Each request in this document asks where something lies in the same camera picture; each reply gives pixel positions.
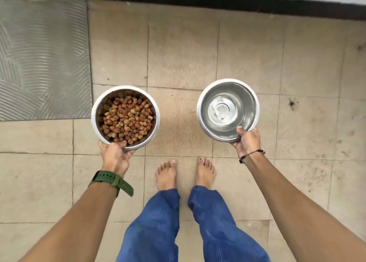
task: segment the green watch strap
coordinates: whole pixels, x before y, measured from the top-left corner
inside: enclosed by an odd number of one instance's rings
[[[117,196],[119,193],[119,189],[124,190],[127,193],[127,195],[129,195],[129,196],[134,195],[134,189],[132,188],[132,186],[129,183],[127,183],[126,181],[124,181],[122,179],[122,177],[120,177],[119,175],[117,175],[114,172],[108,172],[106,170],[99,170],[95,173],[89,186],[94,182],[106,182],[108,184],[111,184],[111,186],[116,187]]]

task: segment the bare foot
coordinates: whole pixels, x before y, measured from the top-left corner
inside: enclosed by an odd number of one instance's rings
[[[156,172],[156,183],[158,190],[169,190],[177,187],[175,177],[177,175],[177,161],[171,160],[158,167]]]
[[[205,186],[206,188],[211,189],[215,176],[216,171],[212,165],[212,162],[203,157],[199,157],[197,166],[196,185]]]

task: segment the textured metal sheet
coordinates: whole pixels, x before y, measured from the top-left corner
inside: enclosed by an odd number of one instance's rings
[[[0,0],[0,120],[90,117],[85,0]]]

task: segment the bowl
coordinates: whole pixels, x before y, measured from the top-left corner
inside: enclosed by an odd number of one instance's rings
[[[160,124],[160,113],[158,106],[154,99],[145,91],[140,88],[136,88],[130,85],[120,85],[117,87],[110,88],[102,93],[101,96],[95,101],[91,109],[91,124],[98,139],[100,139],[105,144],[110,144],[111,142],[105,138],[105,134],[102,129],[101,122],[103,121],[104,113],[108,111],[112,104],[111,98],[113,97],[125,97],[127,95],[132,95],[137,98],[142,98],[153,104],[151,111],[154,114],[154,119],[152,121],[151,130],[143,138],[135,141],[133,144],[127,144],[125,147],[126,151],[136,150],[147,145],[153,137],[156,135],[159,124]]]
[[[240,140],[236,127],[255,128],[259,118],[259,102],[255,92],[244,82],[222,79],[210,84],[197,103],[197,118],[204,132],[214,140]]]

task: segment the bracelet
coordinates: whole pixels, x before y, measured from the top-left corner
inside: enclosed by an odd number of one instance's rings
[[[253,154],[253,153],[255,153],[255,152],[261,152],[261,153],[263,153],[263,154],[265,154],[266,152],[265,151],[263,151],[262,149],[258,149],[258,150],[256,150],[256,151],[253,151],[253,152],[251,152],[251,153],[249,153],[249,154],[247,154],[247,155],[244,155],[244,156],[242,156],[240,159],[239,159],[239,163],[243,163],[243,160],[245,159],[245,157],[247,157],[247,156],[249,156],[250,154]]]

